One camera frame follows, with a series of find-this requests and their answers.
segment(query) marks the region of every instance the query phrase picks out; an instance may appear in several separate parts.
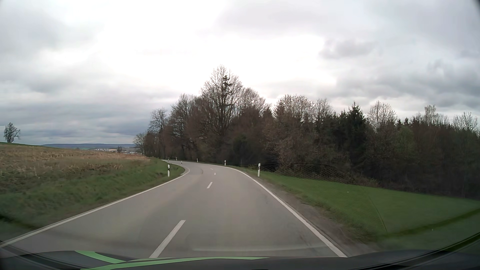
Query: road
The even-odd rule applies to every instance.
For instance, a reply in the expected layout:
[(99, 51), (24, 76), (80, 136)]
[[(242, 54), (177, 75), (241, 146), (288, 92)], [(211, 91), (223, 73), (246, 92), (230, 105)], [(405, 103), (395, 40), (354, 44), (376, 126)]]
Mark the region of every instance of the road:
[(10, 245), (28, 252), (91, 250), (135, 258), (337, 256), (245, 174), (195, 162), (182, 166), (180, 178)]

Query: distant village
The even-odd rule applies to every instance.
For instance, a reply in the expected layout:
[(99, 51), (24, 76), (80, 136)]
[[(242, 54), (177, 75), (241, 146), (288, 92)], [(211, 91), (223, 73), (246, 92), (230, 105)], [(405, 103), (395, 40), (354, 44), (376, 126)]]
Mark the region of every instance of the distant village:
[(123, 154), (129, 154), (129, 155), (134, 155), (134, 154), (140, 154), (139, 149), (136, 148), (123, 148), (123, 147), (118, 147), (118, 148), (96, 148), (93, 149), (95, 151), (104, 151), (104, 152), (120, 152)]

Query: field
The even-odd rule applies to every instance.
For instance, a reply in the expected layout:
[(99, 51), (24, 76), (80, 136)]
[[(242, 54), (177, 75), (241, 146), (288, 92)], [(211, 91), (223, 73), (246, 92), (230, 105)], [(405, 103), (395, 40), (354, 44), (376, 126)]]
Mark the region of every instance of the field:
[[(256, 176), (256, 171), (242, 169)], [(480, 231), (480, 201), (283, 176), (261, 178), (326, 210), (363, 242), (382, 249), (436, 249)]]
[(0, 240), (135, 194), (184, 169), (140, 155), (0, 144)]

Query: cloudy sky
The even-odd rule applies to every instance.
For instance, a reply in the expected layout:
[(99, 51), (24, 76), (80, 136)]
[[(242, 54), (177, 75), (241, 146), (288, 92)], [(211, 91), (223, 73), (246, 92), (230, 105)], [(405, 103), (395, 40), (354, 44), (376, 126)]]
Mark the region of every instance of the cloudy sky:
[(20, 143), (131, 143), (223, 64), (274, 103), (376, 100), (480, 115), (468, 0), (0, 0), (0, 128)]

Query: forest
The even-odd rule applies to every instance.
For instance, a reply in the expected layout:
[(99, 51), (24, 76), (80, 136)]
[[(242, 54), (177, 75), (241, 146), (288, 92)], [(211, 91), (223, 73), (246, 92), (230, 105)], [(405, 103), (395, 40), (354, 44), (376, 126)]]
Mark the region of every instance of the forest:
[(284, 95), (267, 104), (223, 65), (199, 95), (152, 112), (134, 142), (148, 157), (270, 170), (334, 168), (352, 184), (480, 199), (480, 129), (471, 112), (452, 119), (428, 105), (399, 119), (377, 101), (336, 112), (328, 100)]

